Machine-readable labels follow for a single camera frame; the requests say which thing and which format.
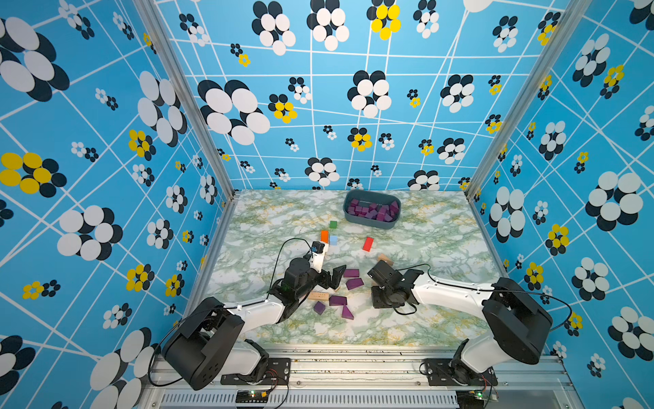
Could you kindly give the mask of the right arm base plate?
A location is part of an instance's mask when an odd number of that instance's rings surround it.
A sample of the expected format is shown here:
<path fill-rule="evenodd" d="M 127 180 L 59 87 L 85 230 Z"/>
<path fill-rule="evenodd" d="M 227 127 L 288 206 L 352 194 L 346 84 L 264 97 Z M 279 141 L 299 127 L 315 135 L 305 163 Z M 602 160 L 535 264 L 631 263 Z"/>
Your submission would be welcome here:
<path fill-rule="evenodd" d="M 425 359 L 419 366 L 419 373 L 427 378 L 430 386 L 490 388 L 498 385 L 492 367 L 483 373 L 475 373 L 463 364 L 451 364 L 448 359 Z"/>

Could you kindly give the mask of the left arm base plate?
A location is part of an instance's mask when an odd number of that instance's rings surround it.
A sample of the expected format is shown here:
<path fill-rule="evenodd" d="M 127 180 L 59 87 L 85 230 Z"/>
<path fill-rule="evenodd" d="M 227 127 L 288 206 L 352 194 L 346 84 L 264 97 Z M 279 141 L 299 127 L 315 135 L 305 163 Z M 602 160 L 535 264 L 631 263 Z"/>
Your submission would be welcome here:
<path fill-rule="evenodd" d="M 279 386 L 287 385 L 291 374 L 291 359 L 268 358 L 248 375 L 221 376 L 221 385 Z"/>

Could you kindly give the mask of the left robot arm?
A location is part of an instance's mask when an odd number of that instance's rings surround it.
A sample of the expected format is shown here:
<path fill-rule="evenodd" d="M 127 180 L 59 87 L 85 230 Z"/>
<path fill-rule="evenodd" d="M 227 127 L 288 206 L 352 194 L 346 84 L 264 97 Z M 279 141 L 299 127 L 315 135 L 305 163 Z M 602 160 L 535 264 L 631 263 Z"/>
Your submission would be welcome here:
<path fill-rule="evenodd" d="M 272 283 L 265 298 L 233 307 L 214 297 L 206 298 L 163 344 L 161 355 L 193 390 L 202 390 L 224 376 L 260 383 L 274 374 L 270 355 L 242 335 L 284 322 L 317 286 L 337 289 L 346 269 L 341 265 L 327 271 L 317 256 L 297 257 L 291 260 L 284 277 Z"/>

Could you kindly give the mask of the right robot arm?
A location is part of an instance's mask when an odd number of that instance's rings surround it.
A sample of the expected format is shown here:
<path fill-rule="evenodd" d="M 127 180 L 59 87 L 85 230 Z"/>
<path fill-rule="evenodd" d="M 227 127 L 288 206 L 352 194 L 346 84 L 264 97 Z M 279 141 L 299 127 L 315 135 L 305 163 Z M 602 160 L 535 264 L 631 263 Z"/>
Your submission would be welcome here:
<path fill-rule="evenodd" d="M 371 288 L 374 308 L 436 305 L 480 320 L 489 330 L 465 339 L 447 364 L 447 374 L 459 384 L 470 384 L 490 368 L 509 361 L 539 363 L 553 318 L 511 279 L 494 283 L 464 283 L 434 279 L 419 283 L 405 275 L 393 284 Z"/>

